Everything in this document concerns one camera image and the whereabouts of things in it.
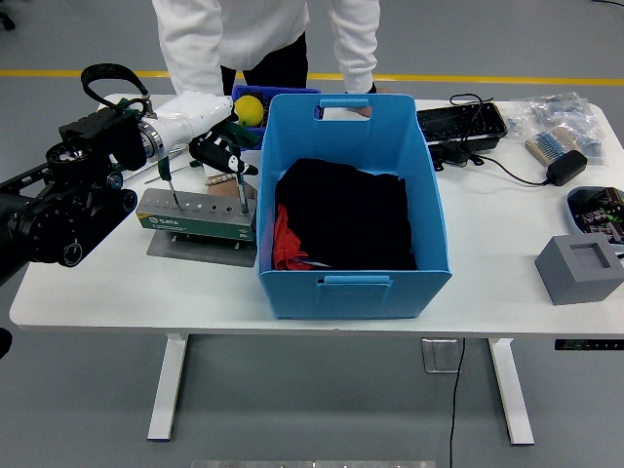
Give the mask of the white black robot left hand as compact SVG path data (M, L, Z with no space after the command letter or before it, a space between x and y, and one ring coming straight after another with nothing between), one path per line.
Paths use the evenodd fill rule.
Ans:
M191 157L226 174L256 176L258 168L242 160L241 151L252 149L259 137L233 120L229 97L186 91L144 118L148 158L159 161L174 146L185 144Z

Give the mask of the person's left hand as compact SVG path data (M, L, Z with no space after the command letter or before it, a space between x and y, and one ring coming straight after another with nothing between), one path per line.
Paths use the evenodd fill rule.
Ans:
M378 95L378 94L392 94L392 91L386 87L377 87L374 86L368 91L369 95ZM370 118L372 115L372 107L370 105L364 107L348 107L348 111L357 113L366 118Z

